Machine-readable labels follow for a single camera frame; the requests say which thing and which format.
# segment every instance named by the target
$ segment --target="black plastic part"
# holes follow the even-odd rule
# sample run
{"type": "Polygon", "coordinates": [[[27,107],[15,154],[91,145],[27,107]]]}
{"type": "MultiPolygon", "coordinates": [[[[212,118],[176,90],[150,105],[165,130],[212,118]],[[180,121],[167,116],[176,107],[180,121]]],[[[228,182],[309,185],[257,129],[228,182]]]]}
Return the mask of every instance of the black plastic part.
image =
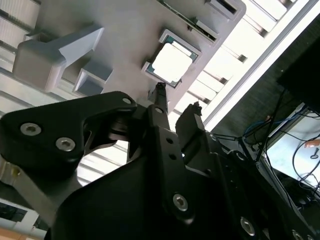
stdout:
{"type": "Polygon", "coordinates": [[[167,84],[165,82],[158,82],[155,86],[154,91],[149,97],[149,100],[155,105],[161,106],[161,108],[164,109],[166,113],[168,113],[166,85],[167,84]]]}
{"type": "Polygon", "coordinates": [[[114,144],[116,141],[108,137],[111,123],[131,115],[136,108],[127,94],[110,92],[10,112],[0,119],[0,153],[8,162],[37,175],[66,178],[95,147],[114,144]],[[37,124],[41,133],[24,135],[20,127],[25,123],[37,124]],[[56,147],[57,139],[62,137],[75,142],[72,151],[56,147]]]}
{"type": "Polygon", "coordinates": [[[156,168],[150,158],[137,159],[73,193],[57,213],[51,240],[235,239],[221,230],[224,203],[210,191],[211,179],[185,170],[196,212],[186,226],[164,210],[156,168]]]}
{"type": "Polygon", "coordinates": [[[319,68],[316,59],[319,52],[320,38],[278,80],[292,95],[317,113],[320,113],[319,89],[316,87],[319,68]]]}

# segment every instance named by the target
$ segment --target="black wire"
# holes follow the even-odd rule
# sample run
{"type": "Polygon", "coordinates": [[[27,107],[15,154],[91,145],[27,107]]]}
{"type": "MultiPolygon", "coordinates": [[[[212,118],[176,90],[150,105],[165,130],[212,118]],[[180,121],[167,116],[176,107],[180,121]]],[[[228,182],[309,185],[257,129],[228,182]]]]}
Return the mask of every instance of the black wire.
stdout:
{"type": "Polygon", "coordinates": [[[305,115],[305,114],[302,114],[302,113],[299,113],[299,115],[304,116],[306,118],[320,120],[320,116],[308,116],[308,115],[305,115]]]}
{"type": "MultiPolygon", "coordinates": [[[[314,198],[315,195],[317,195],[318,198],[320,199],[320,195],[317,193],[317,188],[318,188],[318,186],[320,186],[320,182],[318,181],[317,177],[316,177],[313,173],[311,173],[310,176],[313,176],[314,179],[315,179],[315,181],[316,181],[316,183],[317,183],[317,185],[316,185],[317,187],[316,187],[316,189],[315,189],[312,197],[314,198]]],[[[308,183],[307,181],[305,181],[305,182],[303,182],[303,181],[304,181],[303,179],[300,179],[299,182],[298,182],[300,188],[302,188],[302,189],[304,189],[304,190],[308,190],[308,191],[310,191],[310,190],[313,191],[313,190],[314,190],[314,186],[312,186],[312,185],[311,185],[310,183],[308,183]],[[308,188],[305,188],[304,186],[302,186],[301,183],[307,185],[308,188]]]]}
{"type": "Polygon", "coordinates": [[[282,102],[282,100],[283,100],[283,98],[284,98],[285,92],[286,92],[286,90],[283,90],[283,91],[282,91],[282,93],[281,93],[281,95],[280,95],[280,97],[279,97],[279,100],[278,100],[278,102],[277,102],[277,104],[276,104],[276,106],[275,106],[275,109],[274,109],[273,114],[272,114],[272,116],[271,116],[271,121],[270,121],[270,123],[269,123],[269,127],[268,127],[268,129],[267,129],[267,131],[266,131],[266,134],[265,134],[265,139],[264,139],[264,141],[263,141],[263,143],[262,143],[261,149],[259,150],[259,152],[258,152],[258,154],[257,154],[256,161],[259,161],[259,159],[261,158],[261,155],[262,155],[262,153],[263,153],[263,151],[264,151],[264,147],[267,145],[268,138],[269,138],[269,135],[270,135],[272,126],[273,126],[273,124],[274,124],[274,122],[275,122],[275,118],[276,118],[277,112],[278,112],[278,110],[279,110],[279,107],[280,107],[280,105],[281,105],[281,102],[282,102]]]}
{"type": "Polygon", "coordinates": [[[301,139],[301,138],[299,138],[299,137],[297,137],[297,136],[295,136],[295,135],[292,135],[291,133],[288,133],[288,132],[286,132],[286,131],[279,130],[279,132],[282,132],[282,133],[284,133],[284,134],[288,134],[289,136],[291,136],[291,137],[293,137],[293,138],[295,138],[295,139],[298,139],[298,140],[300,140],[300,141],[303,141],[303,142],[307,142],[307,141],[308,141],[308,140],[305,140],[305,139],[301,139]]]}
{"type": "Polygon", "coordinates": [[[286,197],[288,198],[290,207],[291,207],[292,209],[294,209],[294,207],[292,206],[291,199],[290,199],[290,196],[289,196],[287,190],[286,190],[285,187],[282,185],[281,181],[278,179],[278,177],[277,177],[277,175],[276,175],[276,173],[275,173],[275,171],[274,171],[274,168],[273,168],[272,165],[271,165],[271,161],[270,161],[270,158],[269,158],[268,153],[267,153],[267,144],[265,144],[264,147],[262,147],[262,149],[263,149],[263,151],[264,151],[264,153],[265,153],[265,157],[266,157],[266,159],[267,159],[267,161],[268,161],[268,163],[269,163],[269,165],[270,165],[270,169],[271,169],[272,174],[274,175],[275,179],[278,181],[278,183],[280,184],[280,186],[281,186],[282,189],[284,190],[284,192],[285,192],[285,194],[286,194],[286,197]]]}
{"type": "Polygon", "coordinates": [[[296,169],[296,166],[295,166],[295,157],[296,157],[297,152],[299,151],[299,149],[300,149],[306,142],[313,141],[313,140],[315,140],[315,139],[317,139],[317,138],[319,138],[319,137],[320,137],[320,134],[318,134],[318,135],[315,136],[315,137],[310,138],[309,140],[303,141],[303,143],[301,143],[301,144],[296,148],[296,150],[295,150],[294,153],[293,153],[293,156],[292,156],[292,166],[293,166],[293,170],[294,170],[294,172],[297,174],[297,176],[298,176],[302,181],[304,181],[304,180],[307,179],[311,174],[313,174],[313,172],[314,172],[314,171],[317,169],[317,167],[320,165],[320,160],[318,161],[318,163],[315,165],[315,167],[314,167],[306,176],[301,177],[301,176],[299,175],[297,169],[296,169]]]}

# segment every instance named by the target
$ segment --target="cable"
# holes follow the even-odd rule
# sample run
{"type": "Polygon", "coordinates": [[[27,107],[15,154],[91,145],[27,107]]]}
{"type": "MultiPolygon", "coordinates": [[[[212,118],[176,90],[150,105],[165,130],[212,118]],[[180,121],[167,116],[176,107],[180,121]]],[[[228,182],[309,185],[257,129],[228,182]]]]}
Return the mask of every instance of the cable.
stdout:
{"type": "Polygon", "coordinates": [[[304,116],[306,118],[320,120],[320,116],[308,116],[308,115],[305,115],[305,114],[302,114],[302,113],[300,113],[299,115],[304,116]]]}
{"type": "Polygon", "coordinates": [[[309,141],[313,141],[317,138],[320,137],[320,134],[318,134],[317,136],[315,137],[312,137],[310,138],[309,140],[305,140],[303,141],[303,143],[301,143],[297,148],[296,150],[294,151],[293,153],[293,156],[292,156],[292,166],[293,166],[293,170],[294,172],[297,174],[297,176],[301,179],[301,181],[304,181],[305,179],[307,179],[309,176],[311,176],[311,174],[313,174],[313,172],[317,169],[317,167],[320,165],[320,160],[318,161],[318,163],[315,165],[315,167],[304,177],[301,177],[300,174],[298,173],[297,169],[296,169],[296,166],[295,166],[295,157],[297,155],[297,152],[299,151],[299,149],[306,143],[306,142],[309,142],[309,141]]]}
{"type": "MultiPolygon", "coordinates": [[[[297,116],[299,116],[299,114],[295,114],[294,116],[290,117],[290,118],[286,118],[286,119],[283,119],[283,120],[279,120],[279,121],[275,121],[273,124],[280,124],[280,123],[283,123],[283,122],[287,122],[287,121],[290,121],[290,120],[293,120],[295,119],[297,116]]],[[[261,125],[261,124],[267,124],[269,123],[270,120],[267,120],[267,121],[257,121],[253,124],[251,124],[245,131],[244,131],[244,134],[242,135],[243,137],[245,137],[249,130],[252,129],[254,126],[257,126],[257,125],[261,125]]]]}
{"type": "Polygon", "coordinates": [[[279,97],[279,100],[278,100],[278,102],[277,102],[277,104],[276,104],[276,106],[275,106],[275,109],[274,109],[273,114],[272,114],[272,116],[271,116],[271,121],[270,121],[270,123],[269,123],[269,127],[268,127],[268,129],[267,129],[267,131],[266,131],[266,134],[265,134],[265,140],[263,141],[262,147],[260,148],[260,150],[259,150],[259,152],[258,152],[258,154],[257,154],[256,161],[259,161],[259,159],[261,158],[261,155],[262,155],[262,153],[263,153],[263,151],[264,151],[264,148],[265,148],[265,146],[267,145],[268,138],[269,138],[269,134],[270,134],[271,129],[272,129],[272,125],[273,125],[274,122],[275,122],[275,117],[276,117],[277,112],[278,112],[278,110],[279,110],[280,104],[281,104],[281,102],[282,102],[282,100],[283,100],[283,98],[284,98],[285,92],[286,92],[286,90],[283,90],[283,91],[282,91],[282,93],[281,93],[281,95],[280,95],[280,97],[279,97]]]}
{"type": "Polygon", "coordinates": [[[288,132],[286,132],[286,131],[279,130],[279,132],[282,132],[282,133],[284,133],[284,134],[287,134],[287,135],[289,135],[289,136],[291,136],[291,137],[293,137],[293,138],[295,138],[295,139],[298,139],[298,140],[300,140],[300,141],[307,142],[307,140],[301,139],[301,138],[299,138],[299,137],[297,137],[297,136],[295,136],[295,135],[292,135],[291,133],[288,133],[288,132]]]}
{"type": "Polygon", "coordinates": [[[291,199],[290,199],[290,196],[289,196],[287,190],[286,190],[285,187],[282,185],[281,181],[278,179],[278,177],[277,177],[277,175],[276,175],[276,173],[275,173],[275,171],[274,171],[274,168],[272,167],[270,158],[269,158],[268,153],[267,153],[267,144],[265,144],[264,147],[265,147],[265,149],[263,148],[263,151],[264,151],[265,157],[266,157],[266,159],[267,159],[267,161],[268,161],[268,163],[269,163],[269,165],[270,165],[271,172],[272,172],[273,176],[275,177],[275,179],[276,179],[276,180],[278,181],[278,183],[280,184],[280,186],[282,187],[282,189],[284,190],[284,192],[285,192],[285,194],[286,194],[286,197],[288,198],[290,207],[291,207],[292,209],[294,209],[294,207],[292,206],[291,199]]]}

